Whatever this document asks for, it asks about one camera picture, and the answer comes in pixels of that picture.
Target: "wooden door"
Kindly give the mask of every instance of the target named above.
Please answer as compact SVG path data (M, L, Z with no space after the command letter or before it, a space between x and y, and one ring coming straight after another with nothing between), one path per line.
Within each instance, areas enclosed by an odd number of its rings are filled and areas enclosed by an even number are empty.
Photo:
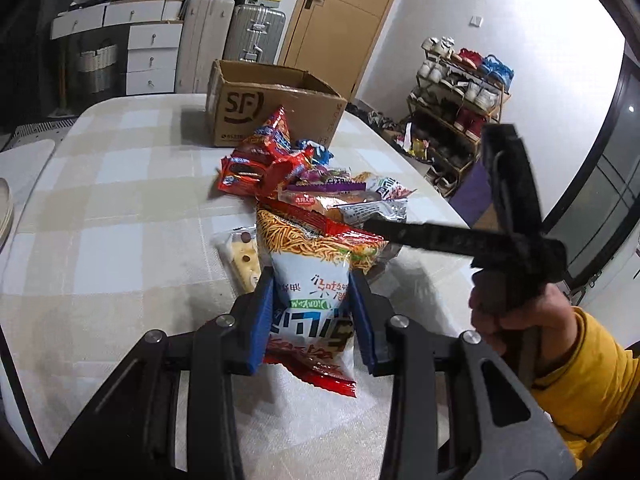
M390 0L302 0L284 65L308 70L349 99Z

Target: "blue snack package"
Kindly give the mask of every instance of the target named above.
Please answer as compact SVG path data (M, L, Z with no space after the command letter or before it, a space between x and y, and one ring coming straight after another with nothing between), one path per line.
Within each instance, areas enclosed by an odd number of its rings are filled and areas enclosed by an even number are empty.
M326 149L322 144L309 139L302 139L296 142L296 147L299 150L304 150L307 146L311 146L314 149L313 163L322 164L326 166L329 160L334 158L334 154Z

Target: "checkered tablecloth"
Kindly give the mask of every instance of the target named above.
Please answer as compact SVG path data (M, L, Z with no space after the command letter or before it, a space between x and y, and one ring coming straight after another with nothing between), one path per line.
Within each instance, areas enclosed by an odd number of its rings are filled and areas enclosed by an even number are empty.
M231 150L203 147L204 105L204 95L184 94L95 105L71 128L28 201L2 277L0 323L47 452L143 333L195 330L232 306L212 239L253 224L254 202L212 191L220 158ZM335 166L416 188L409 221L462 224L356 117L345 113L331 150ZM372 288L398 312L455 335L468 326L469 276L468 258L404 248ZM376 478L391 381L370 378L359 356L356 380L358 398L348 399L279 365L237 378L247 477ZM181 466L185 390L183 381Z

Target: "cardboard box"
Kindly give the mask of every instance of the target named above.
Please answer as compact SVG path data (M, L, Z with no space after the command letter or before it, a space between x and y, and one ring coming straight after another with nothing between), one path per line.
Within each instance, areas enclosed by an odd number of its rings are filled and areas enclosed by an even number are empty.
M309 72L277 65L216 60L207 92L207 125L215 146L233 147L280 105L291 140L328 146L347 101Z

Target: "yellow sleeve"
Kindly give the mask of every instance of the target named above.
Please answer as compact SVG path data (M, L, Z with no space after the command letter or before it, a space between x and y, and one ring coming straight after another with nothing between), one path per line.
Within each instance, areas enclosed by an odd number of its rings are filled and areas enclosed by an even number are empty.
M625 411L640 381L640 360L593 317L574 310L580 328L574 354L536 380L532 394L579 462L596 451Z

